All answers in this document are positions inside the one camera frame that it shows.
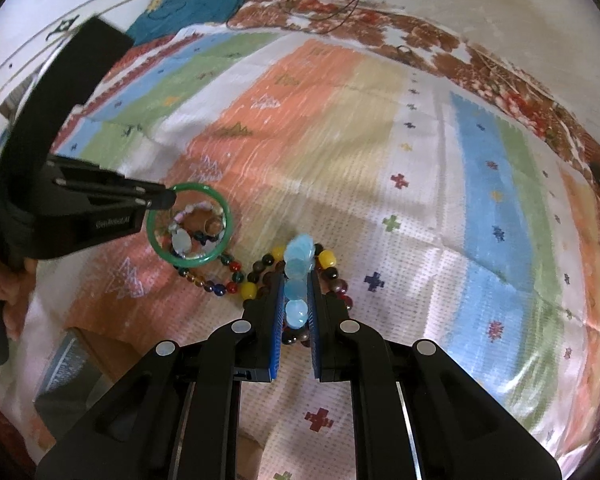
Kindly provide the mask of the person's left hand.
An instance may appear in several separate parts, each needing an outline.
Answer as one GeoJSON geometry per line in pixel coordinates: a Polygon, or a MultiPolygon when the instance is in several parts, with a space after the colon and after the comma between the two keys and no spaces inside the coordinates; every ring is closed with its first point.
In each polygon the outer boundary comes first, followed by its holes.
{"type": "Polygon", "coordinates": [[[5,303],[3,320],[6,334],[11,340],[18,340],[22,334],[35,289],[38,262],[26,259],[23,264],[22,271],[14,272],[0,262],[0,300],[5,303]]]}

